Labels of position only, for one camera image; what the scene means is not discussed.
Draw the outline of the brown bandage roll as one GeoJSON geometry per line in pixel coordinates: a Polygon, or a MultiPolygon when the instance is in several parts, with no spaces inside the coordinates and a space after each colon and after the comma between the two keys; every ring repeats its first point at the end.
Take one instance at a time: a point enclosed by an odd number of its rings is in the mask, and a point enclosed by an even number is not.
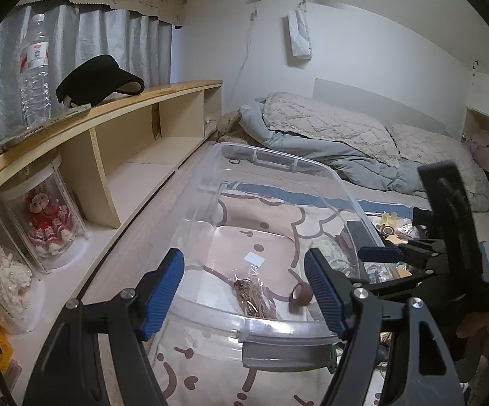
{"type": "Polygon", "coordinates": [[[314,297],[313,290],[309,283],[299,282],[289,295],[289,303],[293,306],[308,306],[314,297]]]}

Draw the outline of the white dress doll jar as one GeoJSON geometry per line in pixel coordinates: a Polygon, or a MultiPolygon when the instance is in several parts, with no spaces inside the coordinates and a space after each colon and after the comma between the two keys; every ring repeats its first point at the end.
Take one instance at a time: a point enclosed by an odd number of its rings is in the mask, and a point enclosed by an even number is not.
{"type": "Polygon", "coordinates": [[[39,321],[44,295],[43,283],[0,218],[0,326],[11,335],[32,331],[39,321]]]}

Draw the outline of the beige pillow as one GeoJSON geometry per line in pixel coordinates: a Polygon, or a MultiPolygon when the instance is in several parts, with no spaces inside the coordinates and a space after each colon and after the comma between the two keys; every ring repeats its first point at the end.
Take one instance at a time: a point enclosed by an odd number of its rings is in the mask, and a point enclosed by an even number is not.
{"type": "Polygon", "coordinates": [[[487,177],[465,144],[451,137],[404,124],[387,127],[402,159],[421,165],[452,161],[459,169],[466,191],[476,194],[487,177]]]}

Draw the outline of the grey beige duvet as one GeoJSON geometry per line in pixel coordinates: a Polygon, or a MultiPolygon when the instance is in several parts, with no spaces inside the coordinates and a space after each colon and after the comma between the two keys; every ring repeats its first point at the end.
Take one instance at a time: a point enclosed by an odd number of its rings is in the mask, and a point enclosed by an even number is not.
{"type": "MultiPolygon", "coordinates": [[[[424,165],[402,159],[388,126],[370,115],[287,92],[270,93],[238,113],[243,132],[269,150],[316,160],[361,187],[426,195],[418,175],[424,165]]],[[[466,194],[473,211],[489,211],[488,179],[466,194]]]]}

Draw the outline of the red dress doll jar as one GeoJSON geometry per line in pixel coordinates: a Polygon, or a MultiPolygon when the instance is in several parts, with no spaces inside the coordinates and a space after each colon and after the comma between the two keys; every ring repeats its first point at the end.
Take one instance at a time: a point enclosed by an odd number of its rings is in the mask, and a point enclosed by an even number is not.
{"type": "Polygon", "coordinates": [[[80,258],[89,237],[52,150],[9,179],[0,200],[39,272],[64,269],[80,258]]]}

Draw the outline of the clear plastic storage bin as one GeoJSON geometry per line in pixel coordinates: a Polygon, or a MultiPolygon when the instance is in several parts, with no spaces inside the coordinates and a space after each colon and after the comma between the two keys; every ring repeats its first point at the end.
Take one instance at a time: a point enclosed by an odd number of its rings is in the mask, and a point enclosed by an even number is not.
{"type": "Polygon", "coordinates": [[[153,259],[166,248],[183,253],[185,273],[167,321],[183,321],[208,357],[297,372],[330,366],[337,342],[314,297],[304,307],[289,303],[293,288],[308,283],[305,254],[318,248],[346,277],[380,283],[393,279],[395,270],[357,255],[380,242],[330,168],[222,143],[193,170],[158,235],[153,259]]]}

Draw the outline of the wooden bedside shelf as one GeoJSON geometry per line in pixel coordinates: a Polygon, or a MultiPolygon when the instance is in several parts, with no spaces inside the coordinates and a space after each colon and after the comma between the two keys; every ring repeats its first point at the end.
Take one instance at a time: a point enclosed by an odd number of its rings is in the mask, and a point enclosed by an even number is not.
{"type": "Polygon", "coordinates": [[[42,345],[64,303],[82,295],[106,253],[162,185],[216,128],[221,80],[162,85],[95,107],[28,137],[0,155],[0,190],[52,151],[90,236],[78,255],[45,275],[46,294],[35,329],[11,339],[21,367],[12,395],[26,393],[42,345]]]}

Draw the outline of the clear water bottle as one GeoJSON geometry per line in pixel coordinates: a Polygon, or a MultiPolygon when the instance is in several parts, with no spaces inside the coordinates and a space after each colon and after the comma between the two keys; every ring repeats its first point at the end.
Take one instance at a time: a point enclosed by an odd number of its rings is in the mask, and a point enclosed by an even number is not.
{"type": "Polygon", "coordinates": [[[29,20],[27,34],[20,45],[20,105],[25,128],[35,128],[51,116],[49,84],[49,38],[45,15],[29,20]]]}

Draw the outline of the black visor cap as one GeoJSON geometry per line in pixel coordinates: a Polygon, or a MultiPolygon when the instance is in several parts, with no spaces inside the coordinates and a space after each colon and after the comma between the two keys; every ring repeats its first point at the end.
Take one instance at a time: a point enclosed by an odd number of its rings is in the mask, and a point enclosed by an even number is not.
{"type": "Polygon", "coordinates": [[[96,56],[71,71],[55,90],[58,102],[72,106],[100,105],[112,93],[137,95],[144,81],[119,67],[109,54],[96,56]]]}

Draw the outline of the grey curtain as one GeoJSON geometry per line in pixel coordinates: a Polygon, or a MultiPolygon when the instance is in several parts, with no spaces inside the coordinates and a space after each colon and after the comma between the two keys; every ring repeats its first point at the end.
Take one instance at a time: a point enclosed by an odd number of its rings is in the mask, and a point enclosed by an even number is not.
{"type": "Polygon", "coordinates": [[[0,23],[0,141],[22,126],[20,44],[36,14],[45,16],[52,90],[77,66],[101,54],[112,56],[148,87],[169,83],[173,28],[157,18],[65,0],[16,7],[0,23]]]}

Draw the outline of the white wall pouch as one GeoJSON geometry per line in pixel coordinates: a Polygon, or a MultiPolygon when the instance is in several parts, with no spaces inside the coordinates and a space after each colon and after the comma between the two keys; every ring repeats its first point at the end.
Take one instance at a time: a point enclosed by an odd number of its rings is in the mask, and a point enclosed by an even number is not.
{"type": "Polygon", "coordinates": [[[288,34],[292,56],[303,61],[312,59],[310,30],[304,9],[290,10],[287,15],[288,34]]]}

